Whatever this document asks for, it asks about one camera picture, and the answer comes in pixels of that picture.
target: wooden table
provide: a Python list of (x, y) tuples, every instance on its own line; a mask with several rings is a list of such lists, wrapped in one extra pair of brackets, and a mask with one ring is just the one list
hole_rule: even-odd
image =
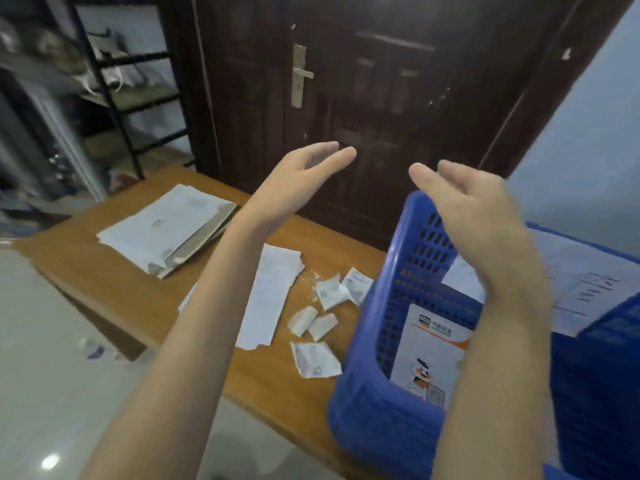
[[(249, 195), (181, 167), (167, 167), (84, 214), (15, 247), (71, 298), (142, 343), (159, 347), (178, 316), (178, 305), (198, 279), (214, 246), (210, 246), (164, 280), (149, 276), (108, 246), (96, 234), (155, 201), (176, 184), (192, 185), (242, 205)], [(287, 329), (293, 313), (314, 301), (316, 279), (345, 275), (353, 266), (377, 277), (385, 254), (321, 225), (294, 216), (269, 241), (302, 252), (304, 272), (291, 288), (273, 343), (254, 351), (236, 349), (224, 394), (264, 421), (305, 452), (348, 479), (377, 475), (354, 461), (334, 441), (326, 422), (335, 379), (302, 379)], [(345, 357), (359, 317), (348, 302), (332, 309), (339, 325), (326, 341), (339, 359)]]

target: person's left hand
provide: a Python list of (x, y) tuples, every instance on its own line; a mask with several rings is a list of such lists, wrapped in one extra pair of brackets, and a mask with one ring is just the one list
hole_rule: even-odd
[(327, 178), (354, 158), (356, 149), (350, 146), (339, 151), (337, 141), (310, 144), (287, 153), (242, 212), (272, 233), (287, 217), (299, 211)]

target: person's right hand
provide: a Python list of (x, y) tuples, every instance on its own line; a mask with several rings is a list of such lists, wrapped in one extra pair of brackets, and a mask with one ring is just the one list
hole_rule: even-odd
[(526, 279), (547, 288), (544, 265), (501, 177), (446, 160), (437, 173), (414, 163), (409, 175), (433, 201), (449, 238), (485, 287)]

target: hand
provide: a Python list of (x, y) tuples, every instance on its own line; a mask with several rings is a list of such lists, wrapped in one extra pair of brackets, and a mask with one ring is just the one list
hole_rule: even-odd
[(501, 177), (446, 160), (438, 173), (414, 163), (409, 175), (434, 202), (451, 241), (485, 287), (511, 287), (516, 280), (548, 288), (538, 250)]
[(287, 153), (245, 204), (245, 215), (258, 220), (268, 233), (275, 232), (311, 199), (327, 178), (356, 158), (352, 146), (338, 150), (338, 142), (331, 141)]

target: door handle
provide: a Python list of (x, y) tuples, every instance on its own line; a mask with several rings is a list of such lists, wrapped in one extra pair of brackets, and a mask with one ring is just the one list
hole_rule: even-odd
[(302, 107), (302, 94), (305, 90), (305, 77), (314, 78), (314, 73), (305, 70), (307, 48), (303, 45), (293, 44), (293, 67), (291, 74), (291, 105)]

